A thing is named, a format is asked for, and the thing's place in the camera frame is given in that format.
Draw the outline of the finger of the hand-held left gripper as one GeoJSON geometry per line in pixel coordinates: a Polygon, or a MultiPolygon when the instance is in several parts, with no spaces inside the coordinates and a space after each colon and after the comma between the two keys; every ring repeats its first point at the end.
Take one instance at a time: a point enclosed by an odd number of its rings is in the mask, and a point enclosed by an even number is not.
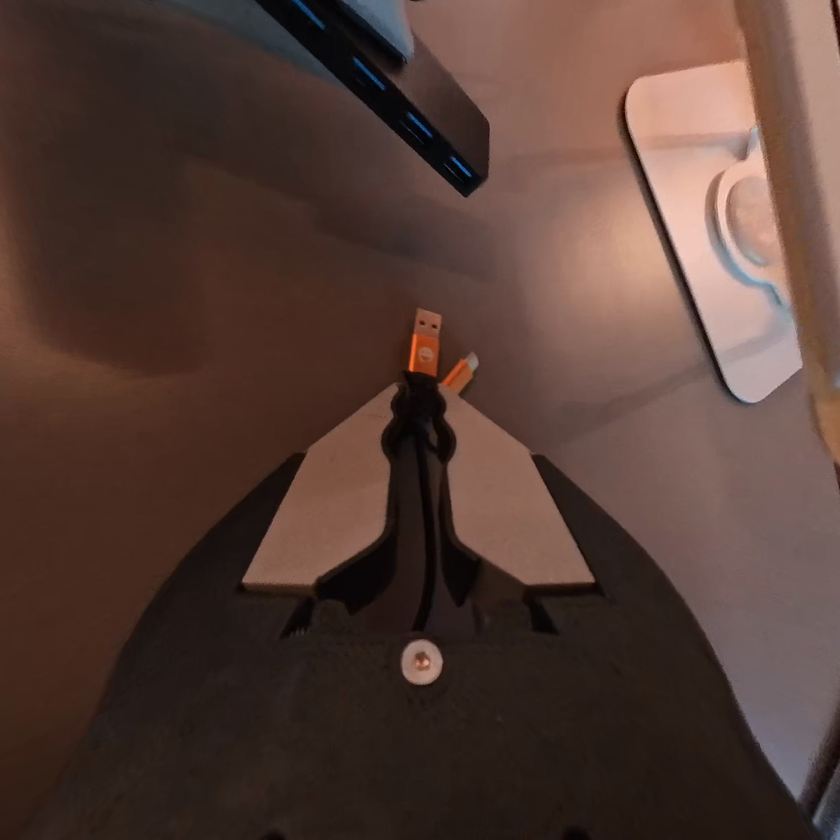
{"type": "Polygon", "coordinates": [[[414,56],[405,1],[348,1],[348,15],[403,63],[414,56]]]}
{"type": "Polygon", "coordinates": [[[315,77],[331,83],[340,83],[328,68],[300,45],[257,2],[159,1],[157,4],[220,28],[226,34],[258,46],[315,77]]]}

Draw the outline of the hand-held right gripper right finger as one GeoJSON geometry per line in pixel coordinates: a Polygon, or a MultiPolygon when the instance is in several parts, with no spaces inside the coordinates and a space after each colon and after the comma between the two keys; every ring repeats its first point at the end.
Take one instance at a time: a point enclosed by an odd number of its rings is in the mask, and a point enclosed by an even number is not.
{"type": "Polygon", "coordinates": [[[444,580],[463,605],[482,576],[514,595],[595,587],[595,577],[531,451],[453,391],[441,502],[444,580]]]}

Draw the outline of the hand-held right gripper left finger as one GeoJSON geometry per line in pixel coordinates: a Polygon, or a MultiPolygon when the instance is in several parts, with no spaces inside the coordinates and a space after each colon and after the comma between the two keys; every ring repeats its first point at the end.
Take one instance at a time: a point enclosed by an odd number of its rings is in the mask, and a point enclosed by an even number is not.
{"type": "Polygon", "coordinates": [[[313,444],[241,581],[247,592],[373,603],[394,575],[392,462],[383,441],[398,384],[313,444]]]}

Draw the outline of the black plastic usb hub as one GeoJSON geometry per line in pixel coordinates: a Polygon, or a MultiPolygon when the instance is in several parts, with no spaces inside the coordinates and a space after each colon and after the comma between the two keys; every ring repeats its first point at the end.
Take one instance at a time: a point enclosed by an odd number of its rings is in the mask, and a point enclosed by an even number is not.
{"type": "Polygon", "coordinates": [[[422,41],[402,56],[345,2],[258,5],[458,194],[484,185],[489,122],[422,41]]]}

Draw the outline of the white stand base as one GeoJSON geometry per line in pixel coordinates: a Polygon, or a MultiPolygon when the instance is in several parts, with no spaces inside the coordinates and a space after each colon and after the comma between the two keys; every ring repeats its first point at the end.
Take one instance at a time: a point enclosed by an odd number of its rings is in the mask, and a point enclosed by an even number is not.
{"type": "Polygon", "coordinates": [[[624,120],[712,365],[760,403],[802,357],[747,62],[640,77],[624,120]]]}

